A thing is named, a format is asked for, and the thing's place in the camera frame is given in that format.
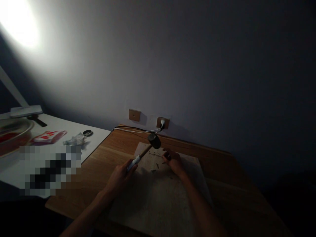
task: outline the electrical outlet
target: electrical outlet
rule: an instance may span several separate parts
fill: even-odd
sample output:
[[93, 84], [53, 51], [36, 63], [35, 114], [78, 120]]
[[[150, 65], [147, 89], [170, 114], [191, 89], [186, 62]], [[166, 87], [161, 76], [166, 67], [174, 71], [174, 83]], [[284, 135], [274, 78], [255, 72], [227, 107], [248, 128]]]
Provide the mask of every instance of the electrical outlet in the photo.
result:
[[141, 118], [140, 111], [129, 109], [128, 119], [139, 122], [140, 118]]
[[169, 118], [158, 117], [158, 118], [157, 118], [157, 127], [158, 127], [158, 128], [161, 127], [161, 121], [162, 121], [162, 120], [165, 121], [165, 128], [164, 128], [164, 129], [168, 129], [168, 127], [169, 127], [169, 122], [170, 122], [170, 119], [169, 119]]

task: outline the white desk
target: white desk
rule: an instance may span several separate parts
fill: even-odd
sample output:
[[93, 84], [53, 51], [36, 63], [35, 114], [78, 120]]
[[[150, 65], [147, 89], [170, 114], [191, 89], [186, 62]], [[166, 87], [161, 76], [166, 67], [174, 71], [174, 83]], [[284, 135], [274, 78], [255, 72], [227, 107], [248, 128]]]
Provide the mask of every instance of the white desk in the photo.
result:
[[[110, 131], [108, 130], [70, 122], [46, 114], [40, 114], [39, 119], [45, 122], [47, 126], [41, 127], [36, 122], [34, 122], [34, 127], [31, 130], [32, 137], [41, 135], [45, 131], [67, 131], [67, 133], [55, 144], [45, 145], [45, 147], [60, 147], [63, 146], [63, 141], [71, 139], [73, 136], [76, 136], [80, 132], [83, 133], [85, 130], [93, 131], [93, 135], [86, 139], [87, 145], [85, 147], [85, 150], [82, 150], [81, 163], [84, 162], [84, 160], [87, 159], [88, 156], [110, 134]], [[23, 183], [25, 180], [25, 175], [21, 172], [19, 151], [0, 158], [0, 180], [17, 188], [24, 187]], [[49, 195], [41, 195], [41, 197], [43, 198], [46, 198], [48, 196]]]

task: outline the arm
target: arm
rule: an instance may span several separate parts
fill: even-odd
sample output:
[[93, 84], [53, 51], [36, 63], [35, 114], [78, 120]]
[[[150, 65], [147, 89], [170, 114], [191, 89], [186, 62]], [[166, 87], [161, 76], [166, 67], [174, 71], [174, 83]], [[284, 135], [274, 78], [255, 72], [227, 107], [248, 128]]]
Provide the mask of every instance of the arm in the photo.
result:
[[86, 236], [102, 211], [124, 189], [138, 165], [134, 165], [127, 173], [127, 167], [133, 160], [116, 166], [106, 187], [98, 193], [92, 203], [68, 226], [60, 237]]
[[196, 189], [185, 172], [180, 155], [170, 149], [164, 150], [167, 152], [164, 153], [163, 159], [182, 181], [193, 206], [193, 211], [197, 217], [203, 236], [227, 236], [226, 230], [219, 222], [210, 204], [208, 204], [203, 195]]

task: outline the hammer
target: hammer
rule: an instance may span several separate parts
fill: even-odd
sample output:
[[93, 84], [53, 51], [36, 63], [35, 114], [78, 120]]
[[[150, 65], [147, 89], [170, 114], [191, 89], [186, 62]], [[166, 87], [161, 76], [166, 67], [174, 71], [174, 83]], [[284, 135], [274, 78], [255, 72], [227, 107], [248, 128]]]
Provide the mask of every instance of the hammer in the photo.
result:
[[159, 137], [155, 134], [155, 133], [151, 133], [148, 135], [147, 137], [148, 141], [149, 141], [149, 145], [138, 155], [135, 157], [135, 159], [132, 161], [132, 163], [128, 166], [127, 168], [127, 172], [129, 172], [129, 170], [136, 164], [138, 164], [141, 159], [143, 158], [143, 156], [153, 147], [155, 149], [159, 149], [161, 146], [161, 142]]

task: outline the hammer head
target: hammer head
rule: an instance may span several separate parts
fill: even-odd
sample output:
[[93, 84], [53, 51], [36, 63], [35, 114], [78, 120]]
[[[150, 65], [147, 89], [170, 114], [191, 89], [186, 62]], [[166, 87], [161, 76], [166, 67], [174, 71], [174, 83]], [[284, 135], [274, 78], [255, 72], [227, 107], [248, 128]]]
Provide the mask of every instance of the hammer head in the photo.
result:
[[159, 137], [155, 134], [155, 133], [151, 133], [148, 136], [148, 141], [150, 142], [150, 144], [152, 145], [153, 148], [155, 149], [159, 149], [161, 146], [161, 141], [159, 139]]

